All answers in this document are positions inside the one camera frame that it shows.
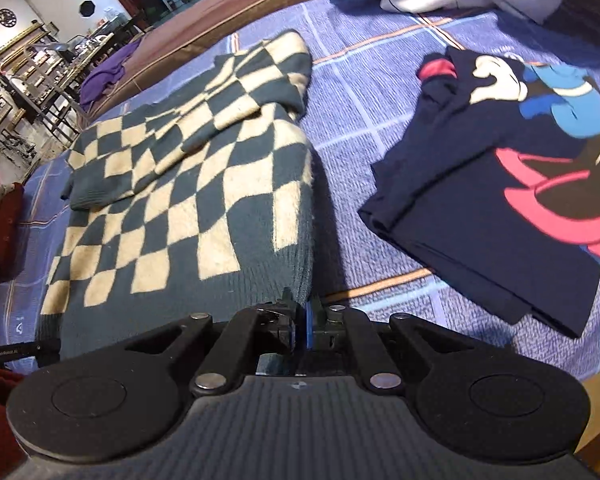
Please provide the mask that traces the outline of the green cream checkered sweater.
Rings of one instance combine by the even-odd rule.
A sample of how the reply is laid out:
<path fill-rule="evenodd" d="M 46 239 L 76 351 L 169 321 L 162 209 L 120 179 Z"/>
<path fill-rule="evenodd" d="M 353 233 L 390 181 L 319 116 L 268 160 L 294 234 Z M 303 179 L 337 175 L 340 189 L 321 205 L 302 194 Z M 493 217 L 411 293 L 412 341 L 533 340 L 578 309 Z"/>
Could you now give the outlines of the green cream checkered sweater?
<path fill-rule="evenodd" d="M 295 30 L 216 58 L 157 103 L 73 143 L 67 229 L 35 336 L 69 359 L 206 312 L 305 302 L 312 58 Z"/>

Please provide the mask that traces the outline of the navy cartoon print t-shirt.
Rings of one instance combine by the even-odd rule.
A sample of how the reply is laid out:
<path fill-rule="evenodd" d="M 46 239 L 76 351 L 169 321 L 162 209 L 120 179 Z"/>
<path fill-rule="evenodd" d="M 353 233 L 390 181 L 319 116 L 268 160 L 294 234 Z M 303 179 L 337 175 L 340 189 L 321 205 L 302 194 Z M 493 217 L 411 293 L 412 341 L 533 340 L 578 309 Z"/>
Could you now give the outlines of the navy cartoon print t-shirt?
<path fill-rule="evenodd" d="M 424 57 L 402 139 L 358 213 L 508 324 L 580 337 L 600 280 L 600 88 L 581 67 Z"/>

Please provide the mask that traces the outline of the blue plaid bed sheet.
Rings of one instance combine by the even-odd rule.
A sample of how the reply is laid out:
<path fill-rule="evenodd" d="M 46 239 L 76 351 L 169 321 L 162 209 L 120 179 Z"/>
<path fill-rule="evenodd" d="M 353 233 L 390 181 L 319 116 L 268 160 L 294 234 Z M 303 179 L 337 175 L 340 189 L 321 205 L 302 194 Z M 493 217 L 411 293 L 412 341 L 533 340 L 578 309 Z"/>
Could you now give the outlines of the blue plaid bed sheet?
<path fill-rule="evenodd" d="M 501 11 L 412 16 L 374 0 L 311 0 L 261 18 L 114 108 L 157 102 L 234 52 L 291 27 L 314 59 L 302 126 L 320 156 L 314 281 L 325 301 L 385 321 L 407 311 L 481 336 L 585 379 L 600 372 L 600 286 L 583 335 L 570 339 L 526 318 L 509 326 L 464 299 L 373 235 L 358 207 L 373 188 L 370 166 L 399 141 L 413 115 L 422 57 L 446 47 L 528 62 L 580 66 L 600 85 L 600 6 L 566 2 L 544 26 Z"/>

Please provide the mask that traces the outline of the purple cloth on bed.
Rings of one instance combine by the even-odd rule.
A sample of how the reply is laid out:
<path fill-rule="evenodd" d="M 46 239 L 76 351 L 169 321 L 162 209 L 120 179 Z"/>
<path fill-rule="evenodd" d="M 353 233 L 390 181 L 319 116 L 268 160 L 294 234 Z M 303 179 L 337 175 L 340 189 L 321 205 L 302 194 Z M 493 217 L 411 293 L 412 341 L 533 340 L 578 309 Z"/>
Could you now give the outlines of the purple cloth on bed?
<path fill-rule="evenodd" d="M 80 107 L 87 112 L 98 101 L 107 88 L 118 82 L 125 73 L 123 64 L 132 56 L 140 46 L 142 40 L 138 38 L 120 48 L 106 60 L 97 65 L 81 84 Z"/>

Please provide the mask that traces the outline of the dark cluttered work table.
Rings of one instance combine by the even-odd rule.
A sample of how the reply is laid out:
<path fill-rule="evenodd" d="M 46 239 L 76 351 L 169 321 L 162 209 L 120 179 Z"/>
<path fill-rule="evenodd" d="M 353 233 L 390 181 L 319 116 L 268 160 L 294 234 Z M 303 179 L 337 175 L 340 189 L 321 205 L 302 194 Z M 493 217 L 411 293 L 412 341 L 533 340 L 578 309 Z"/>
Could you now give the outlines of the dark cluttered work table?
<path fill-rule="evenodd" d="M 106 34 L 90 38 L 87 41 L 83 51 L 71 62 L 69 68 L 73 73 L 86 73 L 105 61 L 109 55 L 132 41 L 142 38 L 145 32 L 146 28 L 134 20 L 110 26 Z"/>

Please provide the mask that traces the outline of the brown bed with maroon cover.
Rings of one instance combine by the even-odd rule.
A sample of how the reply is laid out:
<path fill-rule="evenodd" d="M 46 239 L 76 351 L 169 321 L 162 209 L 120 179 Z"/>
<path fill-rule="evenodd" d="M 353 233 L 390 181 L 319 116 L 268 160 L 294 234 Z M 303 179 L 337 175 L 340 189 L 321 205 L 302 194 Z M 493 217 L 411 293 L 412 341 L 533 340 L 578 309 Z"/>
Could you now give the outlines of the brown bed with maroon cover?
<path fill-rule="evenodd" d="M 224 37 L 268 14 L 309 0 L 200 0 L 151 29 L 123 64 L 124 76 L 84 112 L 94 120 L 206 52 Z"/>

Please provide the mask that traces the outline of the metal display rack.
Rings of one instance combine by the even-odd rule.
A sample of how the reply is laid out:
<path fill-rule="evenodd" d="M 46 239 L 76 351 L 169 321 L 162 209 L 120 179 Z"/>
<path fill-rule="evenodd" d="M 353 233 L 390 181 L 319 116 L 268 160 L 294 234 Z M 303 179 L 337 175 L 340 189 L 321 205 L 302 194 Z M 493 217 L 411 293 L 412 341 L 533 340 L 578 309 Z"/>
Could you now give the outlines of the metal display rack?
<path fill-rule="evenodd" d="M 0 47 L 0 154 L 30 162 L 38 141 L 25 126 L 39 128 L 62 146 L 78 135 L 78 61 L 43 23 L 33 20 Z"/>

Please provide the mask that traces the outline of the round black wall clock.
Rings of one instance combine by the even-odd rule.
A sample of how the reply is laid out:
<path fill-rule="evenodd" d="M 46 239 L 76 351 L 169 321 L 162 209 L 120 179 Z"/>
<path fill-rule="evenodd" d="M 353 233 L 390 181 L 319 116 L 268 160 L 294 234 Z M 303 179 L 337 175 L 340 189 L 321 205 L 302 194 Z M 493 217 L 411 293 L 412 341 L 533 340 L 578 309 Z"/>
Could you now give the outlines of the round black wall clock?
<path fill-rule="evenodd" d="M 0 25 L 6 28 L 13 28 L 17 25 L 18 18 L 13 10 L 9 8 L 0 9 Z"/>

